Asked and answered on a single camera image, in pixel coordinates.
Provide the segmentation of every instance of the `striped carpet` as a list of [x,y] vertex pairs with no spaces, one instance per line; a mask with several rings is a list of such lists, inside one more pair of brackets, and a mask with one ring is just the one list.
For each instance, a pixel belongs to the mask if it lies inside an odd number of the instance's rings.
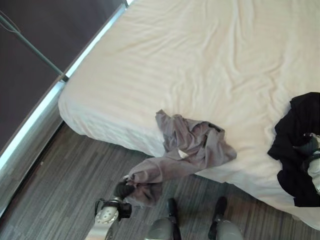
[[[86,136],[64,125],[42,164],[1,219],[1,240],[83,240],[94,221],[94,202],[109,198],[117,182],[148,156]],[[191,175],[164,184],[154,208],[134,207],[115,240],[142,240],[149,225],[166,216],[166,200],[178,204],[184,240],[206,240],[214,205],[228,198],[226,217],[246,240],[319,240],[320,231],[274,209],[237,187]]]

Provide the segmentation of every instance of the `black jacket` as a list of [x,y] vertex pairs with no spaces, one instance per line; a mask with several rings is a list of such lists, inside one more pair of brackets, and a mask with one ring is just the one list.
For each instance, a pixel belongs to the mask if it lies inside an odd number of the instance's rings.
[[282,163],[277,178],[281,187],[294,197],[298,207],[320,207],[320,196],[312,178],[301,166],[308,156],[293,146],[307,143],[306,133],[320,135],[320,93],[310,92],[294,97],[291,109],[275,126],[276,136],[268,154]]

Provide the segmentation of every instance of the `bed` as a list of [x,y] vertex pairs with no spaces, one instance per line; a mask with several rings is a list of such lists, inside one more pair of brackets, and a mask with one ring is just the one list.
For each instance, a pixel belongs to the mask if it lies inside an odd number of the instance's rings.
[[58,106],[78,134],[159,157],[155,114],[212,122],[237,158],[200,176],[234,184],[320,230],[267,155],[291,98],[320,92],[317,0],[136,0],[86,56]]

